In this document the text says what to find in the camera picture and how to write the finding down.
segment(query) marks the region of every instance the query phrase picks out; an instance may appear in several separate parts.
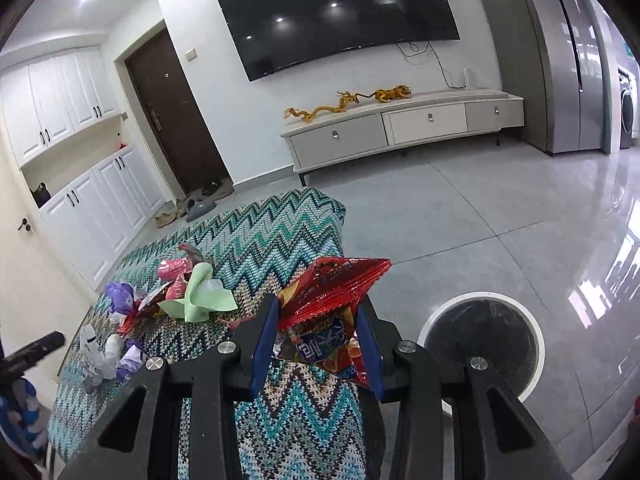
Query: dragon figurine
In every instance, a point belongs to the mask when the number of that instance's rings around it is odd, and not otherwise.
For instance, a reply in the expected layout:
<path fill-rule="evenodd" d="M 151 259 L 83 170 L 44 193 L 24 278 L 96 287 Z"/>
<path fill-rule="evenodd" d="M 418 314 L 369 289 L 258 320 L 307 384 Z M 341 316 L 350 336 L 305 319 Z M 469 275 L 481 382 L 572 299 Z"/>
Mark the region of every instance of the dragon figurine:
<path fill-rule="evenodd" d="M 375 96 L 377 101 L 380 101 L 381 103 L 388 103 L 392 99 L 409 99 L 411 97 L 411 89 L 407 85 L 398 85 L 391 90 L 376 90 L 371 95 L 358 94 L 356 92 L 356 97 L 357 96 L 364 97 L 366 99 Z"/>
<path fill-rule="evenodd" d="M 343 112 L 349 103 L 359 103 L 358 98 L 350 92 L 338 92 L 338 97 L 340 101 L 338 102 L 337 107 L 334 106 L 319 106 L 313 112 L 309 113 L 305 110 L 296 110 L 295 108 L 287 108 L 284 110 L 284 118 L 286 119 L 289 116 L 300 117 L 302 116 L 302 120 L 305 123 L 310 123 L 314 120 L 316 114 L 322 110 L 326 110 L 327 112 L 333 112 L 334 114 Z"/>

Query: drawer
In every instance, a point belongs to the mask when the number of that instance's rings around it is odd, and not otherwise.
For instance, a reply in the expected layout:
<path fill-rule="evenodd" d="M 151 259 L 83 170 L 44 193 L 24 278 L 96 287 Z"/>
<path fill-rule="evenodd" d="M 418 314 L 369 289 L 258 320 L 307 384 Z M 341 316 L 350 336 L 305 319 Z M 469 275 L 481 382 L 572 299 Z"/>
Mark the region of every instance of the drawer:
<path fill-rule="evenodd" d="M 396 144 L 466 132 L 465 105 L 441 105 L 389 114 Z"/>
<path fill-rule="evenodd" d="M 290 138 L 301 168 L 387 146 L 380 116 L 350 119 Z"/>
<path fill-rule="evenodd" d="M 466 124 L 470 132 L 522 126 L 524 113 L 520 99 L 466 103 Z"/>

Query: television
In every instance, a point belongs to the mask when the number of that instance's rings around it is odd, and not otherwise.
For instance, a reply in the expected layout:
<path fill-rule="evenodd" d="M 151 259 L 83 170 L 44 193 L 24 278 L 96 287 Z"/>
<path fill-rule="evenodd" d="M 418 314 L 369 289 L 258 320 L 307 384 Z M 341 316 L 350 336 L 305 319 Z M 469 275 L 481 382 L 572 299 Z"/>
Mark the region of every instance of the television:
<path fill-rule="evenodd" d="M 459 40 L 447 0 L 218 0 L 250 81 L 338 52 Z"/>

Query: metal screw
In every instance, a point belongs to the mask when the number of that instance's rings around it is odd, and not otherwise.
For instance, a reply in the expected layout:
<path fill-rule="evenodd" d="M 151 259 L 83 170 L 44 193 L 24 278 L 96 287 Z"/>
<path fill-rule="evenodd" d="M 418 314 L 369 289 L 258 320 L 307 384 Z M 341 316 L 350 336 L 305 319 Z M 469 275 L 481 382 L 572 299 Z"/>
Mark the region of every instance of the metal screw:
<path fill-rule="evenodd" d="M 475 370 L 486 370 L 489 366 L 489 363 L 483 357 L 472 357 L 469 360 L 469 364 L 471 364 L 471 367 Z"/>
<path fill-rule="evenodd" d="M 236 350 L 236 343 L 233 341 L 223 341 L 218 345 L 218 352 L 221 354 L 231 354 Z"/>
<path fill-rule="evenodd" d="M 418 345 L 413 341 L 408 341 L 407 339 L 398 343 L 398 350 L 405 354 L 412 354 L 418 348 Z"/>
<path fill-rule="evenodd" d="M 159 370 L 162 368 L 164 364 L 164 359 L 161 357 L 150 357 L 146 360 L 146 369 L 147 370 Z"/>

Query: brown door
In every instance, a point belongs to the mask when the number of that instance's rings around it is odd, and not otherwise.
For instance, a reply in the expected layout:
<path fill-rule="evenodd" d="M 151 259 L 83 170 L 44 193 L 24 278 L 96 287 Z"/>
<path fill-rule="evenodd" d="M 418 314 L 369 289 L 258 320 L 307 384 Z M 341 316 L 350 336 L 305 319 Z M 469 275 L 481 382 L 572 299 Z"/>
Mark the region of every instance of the brown door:
<path fill-rule="evenodd" d="M 169 32 L 125 62 L 146 118 L 185 193 L 229 176 L 200 114 Z"/>

